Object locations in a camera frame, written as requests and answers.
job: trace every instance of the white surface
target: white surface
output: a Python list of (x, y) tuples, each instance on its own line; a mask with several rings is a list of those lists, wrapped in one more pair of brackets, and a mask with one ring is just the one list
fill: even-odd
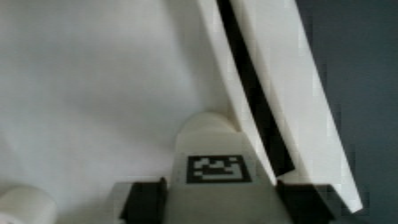
[[(229, 128), (225, 119), (209, 113), (193, 116), (186, 126), (202, 121), (208, 124), (206, 120), (211, 120), (213, 128), (199, 128), (200, 131), (193, 132), (183, 129), (177, 135), (165, 224), (288, 224), (289, 216), (247, 136)], [(188, 155), (241, 155), (252, 183), (186, 184), (186, 175), (181, 174)]]
[(96, 223), (115, 182), (168, 175), (186, 118), (227, 112), (192, 10), (190, 1), (0, 0), (0, 192), (39, 187), (58, 224)]
[(57, 204), (37, 188), (17, 187), (0, 197), (0, 223), (55, 224)]
[(351, 212), (362, 208), (307, 46), (295, 0), (232, 0), (259, 81), (300, 183), (332, 184)]

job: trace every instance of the gray wall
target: gray wall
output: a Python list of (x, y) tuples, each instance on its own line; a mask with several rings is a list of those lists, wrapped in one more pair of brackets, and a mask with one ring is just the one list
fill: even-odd
[(371, 223), (398, 220), (398, 2), (296, 0)]

